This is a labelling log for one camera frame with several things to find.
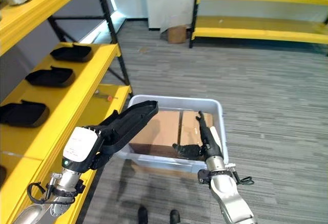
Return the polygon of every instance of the cardboard box on floor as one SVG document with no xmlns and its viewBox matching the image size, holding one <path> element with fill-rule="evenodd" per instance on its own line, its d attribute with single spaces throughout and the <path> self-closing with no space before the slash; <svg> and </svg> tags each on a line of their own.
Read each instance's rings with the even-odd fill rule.
<svg viewBox="0 0 328 224">
<path fill-rule="evenodd" d="M 178 141 L 179 111 L 159 111 L 130 141 L 137 154 L 177 157 L 172 144 Z"/>
<path fill-rule="evenodd" d="M 200 138 L 199 122 L 196 120 L 198 112 L 184 111 L 182 114 L 180 145 L 199 145 L 202 146 Z M 213 126 L 213 116 L 204 113 L 206 125 Z"/>
<path fill-rule="evenodd" d="M 177 26 L 168 29 L 168 42 L 170 44 L 181 44 L 186 42 L 187 27 Z"/>
</svg>

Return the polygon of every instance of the black cable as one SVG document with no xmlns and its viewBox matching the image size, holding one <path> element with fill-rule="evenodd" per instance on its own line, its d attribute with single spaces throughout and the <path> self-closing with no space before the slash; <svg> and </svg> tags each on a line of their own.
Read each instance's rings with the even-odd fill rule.
<svg viewBox="0 0 328 224">
<path fill-rule="evenodd" d="M 240 179 L 237 172 L 232 172 L 237 180 L 237 185 L 245 185 L 245 186 L 251 186 L 254 184 L 254 181 L 252 180 L 252 177 L 248 176 L 245 177 L 244 179 Z"/>
<path fill-rule="evenodd" d="M 44 194 L 46 190 L 41 186 L 41 182 L 35 182 L 35 183 L 30 183 L 27 186 L 27 195 L 29 196 L 30 200 L 33 203 L 36 203 L 38 205 L 71 205 L 72 203 L 75 202 L 75 197 L 73 197 L 73 200 L 71 202 L 60 202 L 60 201 L 46 201 L 45 199 L 36 199 L 32 196 L 32 187 L 38 187 L 38 189 Z"/>
</svg>

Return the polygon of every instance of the wall baseboard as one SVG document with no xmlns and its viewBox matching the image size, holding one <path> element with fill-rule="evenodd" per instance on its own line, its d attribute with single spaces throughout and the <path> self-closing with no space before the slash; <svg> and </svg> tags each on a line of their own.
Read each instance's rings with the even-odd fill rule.
<svg viewBox="0 0 328 224">
<path fill-rule="evenodd" d="M 127 18 L 128 22 L 135 22 L 135 21 L 148 21 L 148 18 Z"/>
</svg>

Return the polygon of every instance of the black shelf post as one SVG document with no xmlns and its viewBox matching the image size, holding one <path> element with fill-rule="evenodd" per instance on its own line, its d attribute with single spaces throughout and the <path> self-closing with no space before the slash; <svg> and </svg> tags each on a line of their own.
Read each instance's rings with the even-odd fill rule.
<svg viewBox="0 0 328 224">
<path fill-rule="evenodd" d="M 192 18 L 190 38 L 189 38 L 189 48 L 193 48 L 194 45 L 194 39 L 192 38 L 196 26 L 197 12 L 198 12 L 198 3 L 197 0 L 194 0 L 193 18 Z"/>
<path fill-rule="evenodd" d="M 118 59 L 119 65 L 121 67 L 121 71 L 123 73 L 124 83 L 125 83 L 125 85 L 128 86 L 128 85 L 130 85 L 130 80 L 129 80 L 127 69 L 125 68 L 125 63 L 124 63 L 124 59 L 123 59 L 123 56 L 122 56 L 121 48 L 120 48 L 118 40 L 117 40 L 117 35 L 115 33 L 115 29 L 114 29 L 114 26 L 113 26 L 113 23 L 112 23 L 111 13 L 109 11 L 109 6 L 108 6 L 106 0 L 99 0 L 99 1 L 100 1 L 102 12 L 104 13 L 104 17 L 105 17 L 106 22 L 107 22 L 108 29 L 111 33 L 112 43 L 113 44 L 118 44 L 119 50 L 121 52 L 121 56 L 117 57 L 117 59 Z"/>
<path fill-rule="evenodd" d="M 109 10 L 109 6 L 106 0 L 99 0 L 100 5 L 101 5 L 101 9 L 103 12 L 102 16 L 50 16 L 48 18 L 48 22 L 50 23 L 52 29 L 54 30 L 54 32 L 56 33 L 59 41 L 61 42 L 66 42 L 66 38 L 70 39 L 73 42 L 78 42 L 77 40 L 75 40 L 72 36 L 70 36 L 67 32 L 65 32 L 65 30 L 63 30 L 56 22 L 56 20 L 106 20 L 107 22 L 107 26 L 108 29 L 110 31 L 111 37 L 112 37 L 112 44 L 118 44 L 118 48 L 119 51 L 121 52 L 121 55 L 117 57 L 122 74 L 123 74 L 123 78 L 120 77 L 117 73 L 115 73 L 113 70 L 108 69 L 108 71 L 110 73 L 112 73 L 115 77 L 117 77 L 120 81 L 122 81 L 125 85 L 127 86 L 131 86 L 130 84 L 130 80 L 129 80 L 129 76 L 128 76 L 128 72 L 127 69 L 125 67 L 125 63 L 124 63 L 124 59 L 122 56 L 122 51 L 121 48 L 119 46 L 118 43 L 118 39 L 117 39 L 117 35 L 115 33 L 115 29 L 112 23 L 112 19 L 111 19 L 111 13 Z M 133 97 L 133 91 L 132 91 L 132 87 L 131 87 L 131 93 L 130 93 L 130 97 Z"/>
</svg>

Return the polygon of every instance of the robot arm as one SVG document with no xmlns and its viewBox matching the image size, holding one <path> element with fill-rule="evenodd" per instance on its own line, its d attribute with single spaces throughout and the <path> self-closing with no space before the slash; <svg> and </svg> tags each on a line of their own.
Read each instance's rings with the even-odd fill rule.
<svg viewBox="0 0 328 224">
<path fill-rule="evenodd" d="M 47 190 L 40 182 L 29 184 L 27 194 L 34 204 L 24 209 L 14 224 L 54 223 L 84 191 L 81 174 L 104 166 L 157 112 L 157 102 L 146 101 L 121 114 L 114 111 L 98 126 L 76 127 L 64 148 L 62 173 L 52 173 Z M 32 187 L 41 190 L 41 199 L 32 196 Z"/>
<path fill-rule="evenodd" d="M 222 215 L 227 224 L 256 224 L 254 215 L 237 190 L 237 184 L 252 185 L 250 177 L 240 180 L 235 165 L 224 165 L 220 146 L 215 141 L 211 130 L 206 126 L 202 112 L 199 121 L 200 136 L 203 146 L 200 154 L 204 156 L 207 170 L 198 172 L 198 181 L 209 184 L 212 195 L 218 201 Z"/>
</svg>

